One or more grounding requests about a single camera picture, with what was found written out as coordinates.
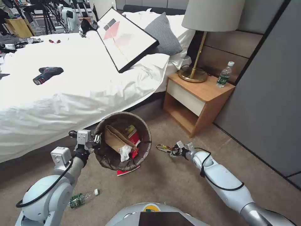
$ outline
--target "cordless drill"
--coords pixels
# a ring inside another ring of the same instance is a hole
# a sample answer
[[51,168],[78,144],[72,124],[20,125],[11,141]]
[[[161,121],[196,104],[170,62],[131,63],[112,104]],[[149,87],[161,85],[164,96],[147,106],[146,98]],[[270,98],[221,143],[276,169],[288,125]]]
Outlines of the cordless drill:
[[43,84],[52,76],[59,75],[64,72],[64,70],[61,67],[42,67],[39,69],[39,72],[41,74],[33,79],[36,85]]

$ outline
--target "carpet floor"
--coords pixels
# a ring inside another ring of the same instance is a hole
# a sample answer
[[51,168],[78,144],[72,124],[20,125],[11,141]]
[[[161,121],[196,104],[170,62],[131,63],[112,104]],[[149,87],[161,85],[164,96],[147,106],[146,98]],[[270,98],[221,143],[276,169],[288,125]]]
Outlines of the carpet floor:
[[[115,171],[102,168],[91,154],[74,193],[99,188],[100,195],[78,209],[66,209],[62,226],[105,225],[120,209],[139,202],[165,202],[209,225],[246,225],[200,177],[192,162],[170,158],[155,148],[157,143],[174,145],[179,140],[193,141],[196,147],[211,151],[217,162],[245,183],[255,202],[301,225],[301,192],[214,125],[190,139],[162,110],[156,110],[145,121],[153,145],[140,169],[117,177]],[[20,213],[15,204],[32,184],[52,172],[54,164],[49,153],[25,155],[22,161],[1,169],[1,225],[15,224]]]

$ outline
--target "woven trash basket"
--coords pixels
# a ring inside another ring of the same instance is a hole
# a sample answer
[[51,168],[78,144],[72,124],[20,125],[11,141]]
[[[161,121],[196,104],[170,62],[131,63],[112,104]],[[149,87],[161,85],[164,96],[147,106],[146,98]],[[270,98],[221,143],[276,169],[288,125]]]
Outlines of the woven trash basket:
[[[138,155],[125,162],[120,161],[120,154],[105,143],[104,129],[110,125],[118,131],[124,131],[129,125],[133,125],[139,134],[141,143],[138,145]],[[101,134],[101,143],[94,148],[96,159],[102,167],[111,170],[133,170],[139,166],[151,150],[151,132],[142,118],[129,112],[116,112],[104,118],[96,127],[94,136]]]

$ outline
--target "gray pillow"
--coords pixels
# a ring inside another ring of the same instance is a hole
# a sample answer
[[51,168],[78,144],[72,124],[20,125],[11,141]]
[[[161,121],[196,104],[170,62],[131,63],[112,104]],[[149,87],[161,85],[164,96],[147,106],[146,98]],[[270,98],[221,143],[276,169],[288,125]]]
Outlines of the gray pillow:
[[164,53],[171,56],[182,51],[177,37],[170,29],[165,12],[153,20],[144,30],[159,41],[159,45],[155,49],[156,53]]

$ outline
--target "paper bag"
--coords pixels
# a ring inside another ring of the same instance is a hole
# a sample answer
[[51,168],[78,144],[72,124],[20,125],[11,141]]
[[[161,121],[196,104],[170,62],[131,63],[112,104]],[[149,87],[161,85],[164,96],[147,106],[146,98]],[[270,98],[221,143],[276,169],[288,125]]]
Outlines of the paper bag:
[[111,148],[119,153],[119,148],[123,147],[125,144],[136,150],[137,147],[128,139],[126,139],[118,130],[114,129],[112,126],[106,125],[104,132],[104,140]]

